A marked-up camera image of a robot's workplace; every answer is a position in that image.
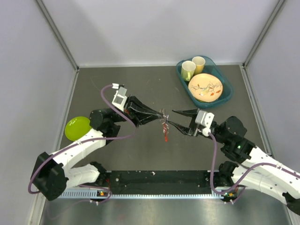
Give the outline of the metal keyring cluster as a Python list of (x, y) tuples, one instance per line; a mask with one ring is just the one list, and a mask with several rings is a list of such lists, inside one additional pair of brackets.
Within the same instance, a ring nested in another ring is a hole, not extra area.
[(164, 108), (160, 109), (159, 112), (162, 114), (159, 121), (161, 122), (161, 124), (166, 124), (168, 122), (169, 115), (166, 114), (166, 110)]

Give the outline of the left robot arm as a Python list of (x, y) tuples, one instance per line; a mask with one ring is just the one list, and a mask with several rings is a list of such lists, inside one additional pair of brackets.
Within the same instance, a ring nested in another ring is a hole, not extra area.
[(99, 187), (107, 182), (106, 169), (98, 162), (75, 168), (92, 152), (120, 139), (118, 122), (128, 121), (137, 128), (163, 118), (139, 101), (135, 96), (126, 97), (121, 104), (112, 108), (98, 109), (90, 113), (91, 129), (69, 146), (49, 155), (37, 157), (30, 181), (44, 197), (53, 201), (66, 189), (80, 185)]

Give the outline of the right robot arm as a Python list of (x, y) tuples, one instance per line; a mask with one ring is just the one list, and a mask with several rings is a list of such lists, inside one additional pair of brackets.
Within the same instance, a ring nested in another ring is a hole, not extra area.
[(214, 114), (200, 109), (177, 111), (191, 118), (188, 127), (169, 122), (182, 134), (197, 137), (201, 135), (214, 142), (213, 160), (215, 167), (217, 144), (229, 159), (219, 167), (219, 181), (229, 187), (252, 188), (265, 193), (285, 204), (295, 214), (300, 213), (300, 174), (267, 155), (256, 144), (245, 138), (247, 129), (235, 116), (222, 124), (214, 121)]

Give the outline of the red handled metal key holder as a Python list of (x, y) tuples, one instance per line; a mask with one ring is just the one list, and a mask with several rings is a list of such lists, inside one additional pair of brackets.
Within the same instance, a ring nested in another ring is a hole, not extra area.
[(164, 122), (163, 123), (163, 133), (165, 137), (165, 142), (168, 142), (168, 132), (169, 132), (169, 127), (168, 125)]

